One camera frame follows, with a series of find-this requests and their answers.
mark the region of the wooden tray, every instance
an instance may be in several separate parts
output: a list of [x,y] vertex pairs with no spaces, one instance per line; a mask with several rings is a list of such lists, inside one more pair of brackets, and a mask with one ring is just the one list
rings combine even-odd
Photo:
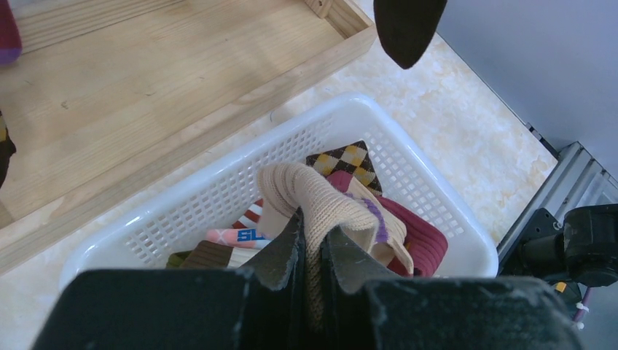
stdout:
[[[88,11],[89,1],[63,5],[76,17],[56,10],[24,22],[31,52],[0,69],[17,145],[0,190],[0,273],[328,77],[376,37],[351,0],[144,0],[153,10],[127,9],[127,20],[118,19],[127,11]],[[17,11],[17,23],[37,15]]]

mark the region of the maroon sock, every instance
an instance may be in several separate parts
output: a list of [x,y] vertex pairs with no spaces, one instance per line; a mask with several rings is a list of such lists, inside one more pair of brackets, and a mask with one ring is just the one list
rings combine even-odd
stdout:
[[13,63],[21,50],[21,38],[9,1],[0,0],[0,64]]

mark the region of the white plastic basket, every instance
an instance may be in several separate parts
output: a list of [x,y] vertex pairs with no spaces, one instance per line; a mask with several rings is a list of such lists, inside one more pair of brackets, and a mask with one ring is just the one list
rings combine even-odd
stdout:
[[256,174],[271,163],[303,161],[316,152],[365,140],[384,196],[442,231],[449,243],[439,276],[495,276],[493,242],[457,192],[415,142],[374,101],[346,93],[279,125],[170,187],[71,254],[64,288],[92,268],[161,268],[168,255],[191,250],[207,228],[226,228],[259,198]]

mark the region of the purple cable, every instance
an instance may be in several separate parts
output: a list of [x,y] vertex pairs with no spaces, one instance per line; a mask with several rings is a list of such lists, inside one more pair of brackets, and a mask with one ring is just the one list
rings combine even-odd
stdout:
[[[584,297],[582,298],[582,305],[588,307],[588,299],[590,299],[592,288],[586,288],[586,292],[584,293]],[[584,314],[586,311],[583,308],[580,308],[573,316],[573,321],[579,322],[584,318]]]

